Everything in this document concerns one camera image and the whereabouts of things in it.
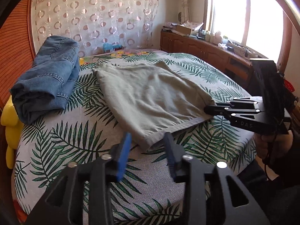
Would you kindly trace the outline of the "person's right hand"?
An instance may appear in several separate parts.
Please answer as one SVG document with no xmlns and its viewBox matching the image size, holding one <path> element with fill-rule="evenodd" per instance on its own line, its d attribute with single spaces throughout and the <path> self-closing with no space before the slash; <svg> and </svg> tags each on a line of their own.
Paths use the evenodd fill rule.
<svg viewBox="0 0 300 225">
<path fill-rule="evenodd" d="M 264 136 L 255 133 L 254 141 L 256 144 L 256 152 L 260 159 L 275 159 L 287 154 L 293 143 L 292 130 L 286 135 Z"/>
</svg>

